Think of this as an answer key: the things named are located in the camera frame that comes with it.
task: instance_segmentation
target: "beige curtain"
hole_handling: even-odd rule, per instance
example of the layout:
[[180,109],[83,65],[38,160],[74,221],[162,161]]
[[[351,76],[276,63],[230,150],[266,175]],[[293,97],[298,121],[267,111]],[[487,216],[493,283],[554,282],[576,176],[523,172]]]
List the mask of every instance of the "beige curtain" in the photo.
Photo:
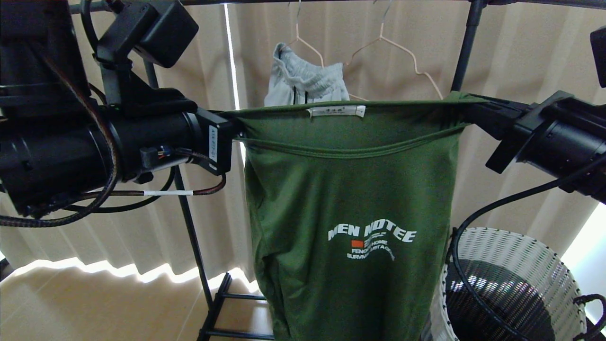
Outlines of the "beige curtain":
[[[349,61],[351,54],[379,33],[387,1],[305,2],[299,17],[301,36],[324,56],[326,64]],[[259,107],[267,93],[274,46],[295,37],[298,4],[232,4],[228,6],[235,54],[236,80],[242,107]],[[421,71],[429,72],[442,93],[448,93],[467,20],[467,1],[395,1],[385,20],[384,35],[411,49]],[[175,87],[208,109],[233,109],[227,28],[222,5],[188,7],[200,31],[176,66],[157,67],[160,85]],[[109,13],[94,13],[97,32],[110,23]],[[74,16],[76,34],[91,83],[101,86]],[[574,93],[596,104],[606,103],[598,87],[589,33],[606,22],[606,12],[553,5],[511,4],[484,10],[463,91],[532,103],[556,90]],[[318,57],[300,43],[295,52],[319,64]],[[135,72],[145,79],[134,55]],[[356,55],[345,68],[350,93],[370,100],[437,99],[426,78],[416,76],[411,58],[382,42]],[[484,164],[497,141],[469,127],[461,138],[461,152],[452,223],[508,194],[544,183],[550,177],[530,166],[516,164],[505,174]],[[202,255],[209,277],[239,266],[251,276],[248,215],[243,195],[242,160],[234,148],[233,170],[224,191],[191,198]],[[185,185],[208,187],[217,179],[196,166],[186,166]],[[146,185],[157,189],[166,172]],[[126,203],[112,199],[109,204]],[[563,253],[597,203],[560,190],[513,203],[481,217],[474,225],[516,231],[536,237]],[[0,200],[8,213],[10,203]],[[0,243],[9,261],[22,266],[35,259],[79,257],[84,263],[108,260],[119,268],[135,263],[143,273],[169,263],[176,274],[195,266],[181,210],[176,198],[162,198],[134,212],[94,215],[63,228],[0,229]]]

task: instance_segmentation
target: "clothing label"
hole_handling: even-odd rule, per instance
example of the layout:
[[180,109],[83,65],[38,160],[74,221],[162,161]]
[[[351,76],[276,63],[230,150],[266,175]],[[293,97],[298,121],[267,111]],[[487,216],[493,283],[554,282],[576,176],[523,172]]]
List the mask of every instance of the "clothing label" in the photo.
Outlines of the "clothing label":
[[208,157],[217,162],[217,145],[219,131],[215,126],[208,126]]
[[365,239],[360,238],[362,234],[360,226],[338,224],[335,228],[328,231],[328,240],[334,239],[339,234],[355,237],[351,239],[351,253],[347,254],[347,258],[350,259],[365,259],[373,251],[385,250],[393,261],[396,257],[389,248],[388,237],[393,235],[391,238],[394,237],[400,242],[412,243],[416,237],[416,233],[417,231],[401,229],[388,219],[379,219],[364,228]]
[[359,116],[364,117],[366,106],[332,106],[307,109],[310,117],[314,116]]

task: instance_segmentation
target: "tiled floor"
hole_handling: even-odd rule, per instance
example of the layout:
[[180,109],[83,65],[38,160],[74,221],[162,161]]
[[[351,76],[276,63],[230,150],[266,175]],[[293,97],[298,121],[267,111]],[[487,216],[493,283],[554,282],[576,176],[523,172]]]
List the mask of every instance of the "tiled floor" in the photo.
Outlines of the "tiled floor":
[[[0,339],[195,341],[207,313],[201,287],[198,278],[142,283],[78,268],[12,274],[0,283]],[[234,279],[230,292],[248,290]],[[217,327],[271,334],[267,303],[226,300]]]

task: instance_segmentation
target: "white sticker label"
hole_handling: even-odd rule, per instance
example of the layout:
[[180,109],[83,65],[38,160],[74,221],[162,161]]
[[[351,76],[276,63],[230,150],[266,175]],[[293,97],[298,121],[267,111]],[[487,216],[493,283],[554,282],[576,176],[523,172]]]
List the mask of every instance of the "white sticker label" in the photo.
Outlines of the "white sticker label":
[[310,117],[314,116],[359,116],[364,117],[366,106],[333,106],[333,107],[315,107],[307,111]]
[[215,126],[208,126],[208,157],[217,162],[219,131]]

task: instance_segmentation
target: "clothes hanger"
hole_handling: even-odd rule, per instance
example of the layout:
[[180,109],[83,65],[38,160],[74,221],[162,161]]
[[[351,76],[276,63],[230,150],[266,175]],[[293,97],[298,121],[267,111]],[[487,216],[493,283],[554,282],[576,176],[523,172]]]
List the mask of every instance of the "clothes hanger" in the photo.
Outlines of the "clothes hanger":
[[389,12],[389,8],[391,7],[391,2],[392,0],[389,0],[389,5],[387,6],[387,9],[385,10],[385,13],[383,14],[383,20],[381,21],[381,30],[379,31],[379,37],[376,38],[375,40],[371,41],[370,43],[360,47],[357,51],[355,51],[352,55],[351,55],[351,59],[349,60],[349,62],[345,63],[345,66],[349,66],[351,64],[351,62],[353,62],[353,58],[358,54],[358,52],[360,52],[361,50],[364,50],[365,48],[367,48],[368,46],[371,46],[372,44],[378,42],[378,41],[384,41],[390,45],[393,45],[397,48],[399,48],[402,51],[405,51],[406,53],[408,53],[412,58],[413,58],[413,64],[415,65],[415,73],[417,75],[424,75],[426,76],[430,81],[431,84],[433,85],[433,88],[435,89],[436,93],[438,93],[438,97],[440,97],[440,100],[444,99],[444,96],[442,96],[442,92],[440,92],[440,89],[438,88],[438,86],[436,85],[436,82],[433,81],[433,78],[431,77],[431,75],[427,72],[419,72],[419,69],[417,67],[417,62],[416,62],[416,56],[415,54],[405,48],[404,46],[399,45],[398,43],[387,39],[386,37],[383,36],[383,28],[385,27],[385,17],[387,16],[387,12]]
[[280,52],[282,52],[282,50],[284,50],[285,48],[287,48],[288,46],[291,46],[292,44],[294,44],[295,42],[299,41],[301,42],[303,45],[309,47],[312,51],[314,51],[318,57],[320,57],[320,65],[322,66],[322,68],[324,68],[324,58],[322,57],[322,54],[318,52],[318,50],[314,49],[313,46],[311,46],[307,41],[303,40],[300,36],[299,36],[299,14],[301,13],[301,0],[299,0],[299,9],[297,10],[297,21],[295,24],[295,31],[296,31],[296,38],[295,40],[291,41],[290,43],[288,43],[288,45],[283,46],[280,49]]

